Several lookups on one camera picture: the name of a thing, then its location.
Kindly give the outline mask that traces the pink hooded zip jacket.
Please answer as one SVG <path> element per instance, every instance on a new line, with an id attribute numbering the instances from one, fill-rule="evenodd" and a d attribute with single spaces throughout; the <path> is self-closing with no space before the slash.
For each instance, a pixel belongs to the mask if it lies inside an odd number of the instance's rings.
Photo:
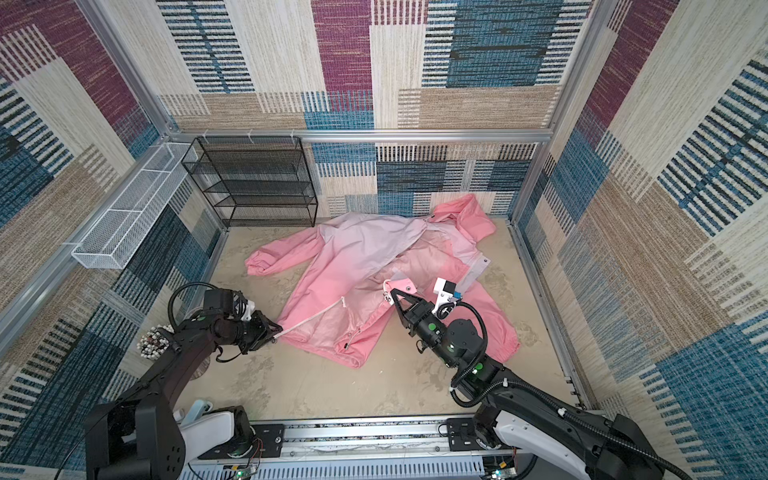
<path id="1" fill-rule="evenodd" d="M 368 360 L 394 310 L 387 290 L 434 301 L 440 278 L 480 313 L 489 355 L 505 362 L 519 349 L 517 332 L 477 280 L 489 264 L 477 244 L 495 231 L 468 194 L 423 218 L 346 213 L 260 247 L 245 267 L 263 277 L 308 265 L 278 317 L 279 340 L 338 364 Z"/>

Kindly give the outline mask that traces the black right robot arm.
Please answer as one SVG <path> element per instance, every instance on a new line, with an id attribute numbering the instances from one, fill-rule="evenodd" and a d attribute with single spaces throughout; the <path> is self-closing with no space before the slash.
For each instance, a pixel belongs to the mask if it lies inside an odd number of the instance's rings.
<path id="1" fill-rule="evenodd" d="M 389 287 L 384 296 L 418 349 L 454 369 L 450 396 L 476 410 L 473 424 L 482 447 L 524 449 L 578 479 L 688 478 L 655 452 L 633 420 L 569 405 L 492 358 L 483 317 L 456 293 L 439 293 L 431 302 Z"/>

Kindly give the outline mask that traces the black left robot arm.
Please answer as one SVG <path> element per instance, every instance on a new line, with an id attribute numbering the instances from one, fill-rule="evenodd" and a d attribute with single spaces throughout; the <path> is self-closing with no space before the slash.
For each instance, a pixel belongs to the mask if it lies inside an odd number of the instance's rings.
<path id="1" fill-rule="evenodd" d="M 252 460 L 265 445 L 243 407 L 226 407 L 180 426 L 174 406 L 201 364 L 223 362 L 228 345 L 247 355 L 276 340 L 283 328 L 236 290 L 204 283 L 203 305 L 159 331 L 168 343 L 147 372 L 110 403 L 96 406 L 85 421 L 89 479 L 177 479 L 187 464 L 208 452 Z"/>

